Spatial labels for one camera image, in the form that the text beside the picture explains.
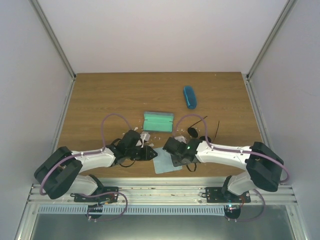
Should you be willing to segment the light blue cloth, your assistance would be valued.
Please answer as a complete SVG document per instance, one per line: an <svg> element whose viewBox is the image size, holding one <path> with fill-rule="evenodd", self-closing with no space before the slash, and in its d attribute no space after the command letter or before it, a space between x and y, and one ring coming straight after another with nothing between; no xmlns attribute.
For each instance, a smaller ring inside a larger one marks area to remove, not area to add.
<svg viewBox="0 0 320 240"><path fill-rule="evenodd" d="M157 156L153 159L154 171L156 174L175 172L182 169L181 166L174 166L171 155L161 147L155 148Z"/></svg>

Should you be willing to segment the grey-blue glasses case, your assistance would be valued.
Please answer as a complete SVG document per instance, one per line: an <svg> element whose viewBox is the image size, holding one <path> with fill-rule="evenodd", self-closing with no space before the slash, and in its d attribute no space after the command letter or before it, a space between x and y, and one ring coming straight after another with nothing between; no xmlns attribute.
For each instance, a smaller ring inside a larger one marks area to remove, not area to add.
<svg viewBox="0 0 320 240"><path fill-rule="evenodd" d="M143 116L143 129L145 131L164 133L173 131L173 113L145 111Z"/></svg>

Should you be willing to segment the blue translucent glasses case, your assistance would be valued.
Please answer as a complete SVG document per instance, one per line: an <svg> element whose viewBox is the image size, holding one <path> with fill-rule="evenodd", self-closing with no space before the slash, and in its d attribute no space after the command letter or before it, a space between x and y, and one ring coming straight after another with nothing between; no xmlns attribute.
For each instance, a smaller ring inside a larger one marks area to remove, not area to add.
<svg viewBox="0 0 320 240"><path fill-rule="evenodd" d="M194 110L197 107L197 98L194 89L189 85L184 86L183 96L187 108Z"/></svg>

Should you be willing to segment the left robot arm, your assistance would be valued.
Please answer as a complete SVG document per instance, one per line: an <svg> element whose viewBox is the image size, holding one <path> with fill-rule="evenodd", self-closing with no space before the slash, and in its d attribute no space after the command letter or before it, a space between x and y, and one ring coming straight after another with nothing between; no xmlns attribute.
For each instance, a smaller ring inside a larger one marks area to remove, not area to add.
<svg viewBox="0 0 320 240"><path fill-rule="evenodd" d="M38 169L34 178L40 184L39 193L55 200L65 194L98 202L109 196L106 187L93 174L81 173L97 168L111 168L122 165L125 160L133 162L150 161L157 152L141 134L129 130L122 138L111 144L90 151L71 151L59 147Z"/></svg>

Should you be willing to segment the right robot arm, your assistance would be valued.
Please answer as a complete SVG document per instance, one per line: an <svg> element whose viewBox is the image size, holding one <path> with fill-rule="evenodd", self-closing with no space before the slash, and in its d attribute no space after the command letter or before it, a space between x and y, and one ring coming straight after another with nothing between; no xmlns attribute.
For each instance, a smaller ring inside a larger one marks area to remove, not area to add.
<svg viewBox="0 0 320 240"><path fill-rule="evenodd" d="M221 201L228 203L239 201L241 195L256 188L277 192L281 183L284 161L262 142L254 142L252 146L226 146L200 139L184 143L170 137L163 150L170 154L174 166L213 163L243 170L228 176L217 191Z"/></svg>

